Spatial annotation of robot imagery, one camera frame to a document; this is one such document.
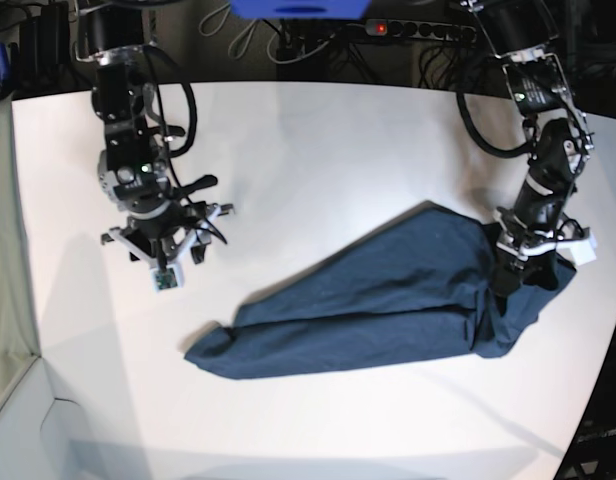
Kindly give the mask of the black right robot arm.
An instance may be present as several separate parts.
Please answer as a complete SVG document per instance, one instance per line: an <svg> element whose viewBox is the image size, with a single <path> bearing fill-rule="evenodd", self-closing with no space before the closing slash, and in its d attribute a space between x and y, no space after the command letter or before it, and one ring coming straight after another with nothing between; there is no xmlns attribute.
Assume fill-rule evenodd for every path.
<svg viewBox="0 0 616 480"><path fill-rule="evenodd" d="M174 171L173 159L194 145L197 106L191 83L182 80L188 125L172 126L165 119L154 62L162 61L174 73L181 70L157 47L154 27L144 25L145 13L157 5L76 2L76 58L96 66L91 101L104 124L105 141L97 166L99 186L128 216L125 226L111 228L101 241L123 245L131 260L146 263L165 283L175 280L184 255L199 264L209 243L224 238L213 221L231 207L192 200L192 194L217 185L215 176L182 184Z"/></svg>

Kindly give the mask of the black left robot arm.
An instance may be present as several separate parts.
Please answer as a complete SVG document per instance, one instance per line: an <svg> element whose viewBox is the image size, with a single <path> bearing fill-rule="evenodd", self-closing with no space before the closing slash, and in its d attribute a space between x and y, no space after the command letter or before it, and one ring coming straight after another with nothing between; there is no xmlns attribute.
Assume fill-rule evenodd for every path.
<svg viewBox="0 0 616 480"><path fill-rule="evenodd" d="M501 231L492 289L500 298L525 283L553 290L557 250L581 245L590 237L589 229L568 217L565 209L590 159L592 135L552 48L558 30L544 2L464 1L461 5L474 16L487 43L467 60L457 83L457 105L467 133L494 157L528 158L514 205L494 213ZM525 141L515 148L502 149L487 141L468 109L465 92L470 78L487 62L501 68L522 116Z"/></svg>

